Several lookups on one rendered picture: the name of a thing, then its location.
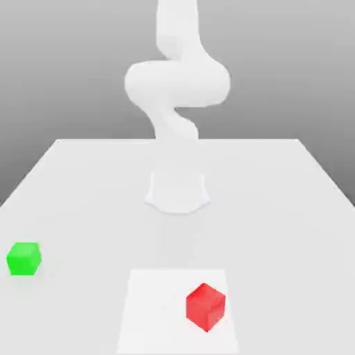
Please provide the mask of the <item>small green cube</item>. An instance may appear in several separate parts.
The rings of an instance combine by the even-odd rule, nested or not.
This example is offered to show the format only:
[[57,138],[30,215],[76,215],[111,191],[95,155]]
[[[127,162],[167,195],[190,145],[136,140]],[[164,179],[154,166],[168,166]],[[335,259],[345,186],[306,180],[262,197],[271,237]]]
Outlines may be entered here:
[[12,276],[33,276],[42,261],[39,243],[14,243],[6,256],[6,261]]

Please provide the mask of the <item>small red cube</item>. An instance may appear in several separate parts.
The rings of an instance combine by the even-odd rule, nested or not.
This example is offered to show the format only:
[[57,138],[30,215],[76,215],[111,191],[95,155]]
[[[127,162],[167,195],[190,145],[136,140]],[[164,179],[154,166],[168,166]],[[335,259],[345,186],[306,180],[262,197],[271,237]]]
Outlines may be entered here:
[[225,315],[226,295],[202,283],[186,297],[186,318],[209,332]]

